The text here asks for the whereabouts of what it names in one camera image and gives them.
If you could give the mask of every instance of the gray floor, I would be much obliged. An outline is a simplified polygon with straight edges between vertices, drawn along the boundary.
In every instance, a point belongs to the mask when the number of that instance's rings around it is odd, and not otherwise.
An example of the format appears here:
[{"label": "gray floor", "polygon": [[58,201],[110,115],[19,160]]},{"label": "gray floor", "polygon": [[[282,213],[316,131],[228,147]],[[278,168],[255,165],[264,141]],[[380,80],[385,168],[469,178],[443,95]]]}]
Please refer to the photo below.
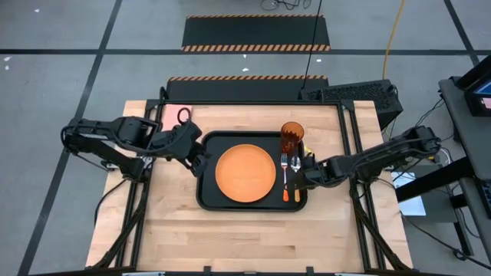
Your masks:
[{"label": "gray floor", "polygon": [[[0,0],[1,49],[98,49],[115,0]],[[443,0],[408,0],[393,49],[466,50]],[[491,49],[488,0],[452,0],[476,50]],[[315,13],[284,7],[272,13]],[[324,1],[333,49],[385,49],[399,2]],[[123,0],[107,48],[178,49],[187,15],[264,13],[258,1]],[[17,274],[61,154],[59,130],[74,115],[95,56],[89,54],[0,54],[0,274]],[[157,97],[169,77],[224,74],[303,74],[307,55],[106,55],[84,116],[112,120],[126,100]],[[311,74],[331,84],[381,79],[381,55],[315,55]],[[438,100],[437,82],[473,66],[468,55],[390,56],[388,74],[405,111],[394,133],[413,126]],[[452,133],[445,107],[425,120],[442,138]],[[447,140],[453,158],[464,155]],[[94,207],[105,175],[70,158],[30,273],[82,269],[91,242]],[[467,210],[470,227],[475,227]],[[458,246],[451,224],[423,225]],[[456,260],[451,252],[406,227],[414,267],[447,274],[483,275],[485,270]],[[486,261],[472,238],[476,257]]]}]

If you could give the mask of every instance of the black robotic arm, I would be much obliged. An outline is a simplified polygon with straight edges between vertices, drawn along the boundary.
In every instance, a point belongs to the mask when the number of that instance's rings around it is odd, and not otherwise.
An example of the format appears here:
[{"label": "black robotic arm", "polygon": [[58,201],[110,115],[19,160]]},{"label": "black robotic arm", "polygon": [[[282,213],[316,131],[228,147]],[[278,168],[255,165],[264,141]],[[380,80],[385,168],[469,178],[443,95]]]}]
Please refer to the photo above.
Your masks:
[{"label": "black robotic arm", "polygon": [[350,176],[356,176],[362,182],[373,182],[385,167],[400,163],[407,157],[426,158],[438,150],[440,138],[431,128],[417,126],[386,143],[351,156],[333,156],[316,162],[315,154],[307,155],[288,184],[296,184],[299,189],[333,188]]},{"label": "black robotic arm", "polygon": [[160,132],[160,123],[140,117],[120,117],[112,122],[73,119],[61,131],[61,141],[74,155],[93,153],[102,159],[103,166],[117,166],[125,179],[135,182],[144,181],[145,162],[138,157],[125,156],[104,141],[143,157],[176,159],[194,176],[200,176],[206,168],[208,156],[196,141],[202,131],[191,120],[180,120],[182,111],[186,111],[190,118],[190,111],[183,108],[177,114],[180,125],[163,132]]}]

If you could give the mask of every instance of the wooden tabletop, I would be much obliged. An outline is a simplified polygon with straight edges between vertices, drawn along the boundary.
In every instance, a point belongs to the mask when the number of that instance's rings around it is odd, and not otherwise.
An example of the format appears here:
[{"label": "wooden tabletop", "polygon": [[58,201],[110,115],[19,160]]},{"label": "wooden tabletop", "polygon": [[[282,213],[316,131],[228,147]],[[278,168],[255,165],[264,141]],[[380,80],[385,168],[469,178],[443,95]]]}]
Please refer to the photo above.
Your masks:
[{"label": "wooden tabletop", "polygon": [[[127,101],[124,116],[143,116],[145,101]],[[382,143],[373,102],[355,102],[364,149]],[[305,129],[305,144],[318,159],[343,155],[336,107],[330,106],[194,106],[193,121],[203,135],[213,130],[279,130],[290,120]],[[354,142],[345,112],[351,148]],[[382,179],[390,181],[388,173]],[[110,172],[105,191],[121,180]],[[177,161],[158,159],[153,168],[138,270],[362,272],[354,210],[348,182],[333,189],[308,191],[299,212],[210,212],[196,201],[196,178]],[[382,182],[371,186],[380,233],[389,246],[412,266],[394,190]],[[99,261],[120,234],[129,185],[102,204],[87,265]],[[367,233],[372,267],[373,242]],[[127,252],[133,245],[129,238]],[[129,264],[126,254],[124,264]]]}]

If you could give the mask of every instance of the hazard stripe mat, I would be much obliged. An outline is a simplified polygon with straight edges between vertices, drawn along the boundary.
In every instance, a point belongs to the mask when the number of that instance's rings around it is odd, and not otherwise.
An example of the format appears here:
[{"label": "hazard stripe mat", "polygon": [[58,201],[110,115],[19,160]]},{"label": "hazard stripe mat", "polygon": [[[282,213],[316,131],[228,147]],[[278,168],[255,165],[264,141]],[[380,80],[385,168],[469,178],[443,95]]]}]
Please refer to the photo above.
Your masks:
[{"label": "hazard stripe mat", "polygon": [[[171,100],[297,100],[303,75],[171,77]],[[328,77],[308,75],[306,89],[328,86]]]},{"label": "hazard stripe mat", "polygon": [[329,51],[328,29],[319,15],[192,15],[186,19],[186,52]]}]

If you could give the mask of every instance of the black tray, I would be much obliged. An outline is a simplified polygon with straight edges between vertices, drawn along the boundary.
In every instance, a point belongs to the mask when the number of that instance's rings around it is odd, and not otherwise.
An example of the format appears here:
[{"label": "black tray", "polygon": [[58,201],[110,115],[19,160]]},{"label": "black tray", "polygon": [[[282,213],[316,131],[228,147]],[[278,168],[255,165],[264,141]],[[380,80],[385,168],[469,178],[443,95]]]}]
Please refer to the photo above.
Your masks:
[{"label": "black tray", "polygon": [[[203,175],[198,179],[196,199],[199,205],[210,211],[248,211],[248,212],[297,212],[307,202],[307,191],[300,191],[300,202],[295,202],[295,187],[288,186],[288,202],[283,202],[283,169],[280,165],[280,132],[274,131],[212,131],[203,137],[203,145],[211,154]],[[276,168],[275,185],[262,199],[242,203],[226,197],[220,191],[215,178],[219,158],[233,146],[252,144],[264,149],[273,159]],[[303,143],[298,146],[298,156],[303,157]],[[287,178],[295,173],[290,168],[292,156],[288,156]]]}]

